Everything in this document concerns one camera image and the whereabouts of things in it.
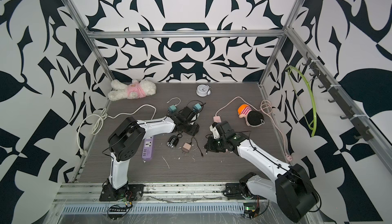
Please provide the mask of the teal usb charger plug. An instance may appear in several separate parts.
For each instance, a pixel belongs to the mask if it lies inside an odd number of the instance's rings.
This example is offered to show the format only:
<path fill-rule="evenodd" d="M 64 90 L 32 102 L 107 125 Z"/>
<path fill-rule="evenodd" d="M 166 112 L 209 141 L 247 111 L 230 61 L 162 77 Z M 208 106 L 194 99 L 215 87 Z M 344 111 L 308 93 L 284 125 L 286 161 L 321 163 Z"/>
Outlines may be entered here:
<path fill-rule="evenodd" d="M 193 105 L 193 111 L 196 113 L 200 113 L 204 108 L 204 103 L 197 103 Z"/>

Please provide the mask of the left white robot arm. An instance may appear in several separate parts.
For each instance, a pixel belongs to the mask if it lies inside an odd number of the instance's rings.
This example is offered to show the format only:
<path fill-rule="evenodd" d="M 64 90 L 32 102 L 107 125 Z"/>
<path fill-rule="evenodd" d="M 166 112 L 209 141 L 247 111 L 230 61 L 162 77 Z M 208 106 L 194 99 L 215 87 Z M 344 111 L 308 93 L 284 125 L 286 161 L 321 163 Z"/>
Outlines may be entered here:
<path fill-rule="evenodd" d="M 200 128 L 196 119 L 202 109 L 203 105 L 197 103 L 191 108 L 187 106 L 159 119 L 136 120 L 131 116 L 127 117 L 108 138 L 111 157 L 108 180 L 111 187 L 118 190 L 128 184 L 130 159 L 145 139 L 171 133 L 195 136 Z"/>

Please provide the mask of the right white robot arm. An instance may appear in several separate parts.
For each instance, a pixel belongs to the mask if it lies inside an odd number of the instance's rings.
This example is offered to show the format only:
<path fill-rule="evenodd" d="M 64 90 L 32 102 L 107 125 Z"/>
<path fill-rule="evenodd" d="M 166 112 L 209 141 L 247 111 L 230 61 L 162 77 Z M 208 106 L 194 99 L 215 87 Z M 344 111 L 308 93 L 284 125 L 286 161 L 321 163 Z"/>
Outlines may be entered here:
<path fill-rule="evenodd" d="M 240 180 L 247 194 L 262 196 L 278 205 L 282 213 L 297 223 L 322 204 L 306 170 L 299 164 L 285 163 L 259 147 L 249 135 L 234 131 L 227 121 L 214 122 L 205 149 L 231 152 L 247 160 L 265 177 L 249 173 Z"/>

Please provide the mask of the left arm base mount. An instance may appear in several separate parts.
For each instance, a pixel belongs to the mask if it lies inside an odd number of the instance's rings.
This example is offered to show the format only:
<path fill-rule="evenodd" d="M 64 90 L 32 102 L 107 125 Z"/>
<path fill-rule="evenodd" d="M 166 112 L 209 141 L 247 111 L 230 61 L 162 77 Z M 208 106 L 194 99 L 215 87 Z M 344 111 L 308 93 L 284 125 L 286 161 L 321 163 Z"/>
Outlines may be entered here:
<path fill-rule="evenodd" d="M 102 191 L 99 198 L 100 202 L 114 201 L 134 201 L 144 195 L 144 184 L 126 184 L 125 186 L 114 189 L 107 179 L 102 185 Z"/>

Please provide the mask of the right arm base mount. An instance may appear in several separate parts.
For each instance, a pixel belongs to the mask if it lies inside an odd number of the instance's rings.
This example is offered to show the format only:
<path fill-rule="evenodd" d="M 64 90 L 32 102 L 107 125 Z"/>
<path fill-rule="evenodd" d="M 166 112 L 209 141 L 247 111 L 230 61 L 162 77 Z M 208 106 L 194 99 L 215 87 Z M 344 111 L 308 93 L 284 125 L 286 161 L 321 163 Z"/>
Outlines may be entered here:
<path fill-rule="evenodd" d="M 252 187 L 255 188 L 262 184 L 263 189 L 274 188 L 272 181 L 264 179 L 255 173 L 248 173 L 244 177 L 242 177 L 239 182 L 236 183 L 226 183 L 225 190 L 223 191 L 223 195 L 227 199 L 246 199 L 246 200 L 256 200 L 257 198 L 266 199 L 260 195 L 253 195 L 249 190 L 247 183 L 251 182 Z"/>

